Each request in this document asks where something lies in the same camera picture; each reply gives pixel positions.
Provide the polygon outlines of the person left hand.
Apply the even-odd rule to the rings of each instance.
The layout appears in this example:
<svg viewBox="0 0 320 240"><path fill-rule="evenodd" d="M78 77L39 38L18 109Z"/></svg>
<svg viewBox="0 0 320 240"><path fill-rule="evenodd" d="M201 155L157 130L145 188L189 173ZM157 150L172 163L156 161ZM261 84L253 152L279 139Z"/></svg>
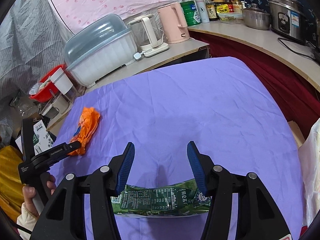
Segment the person left hand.
<svg viewBox="0 0 320 240"><path fill-rule="evenodd" d="M56 189L56 179L53 175L49 176L47 181L47 187L50 190L50 194L53 194ZM36 190L34 187L31 186L24 186L22 188L23 196L24 196L24 205L26 210L31 213L35 218L39 217L39 213L33 203L33 198L36 195Z"/></svg>

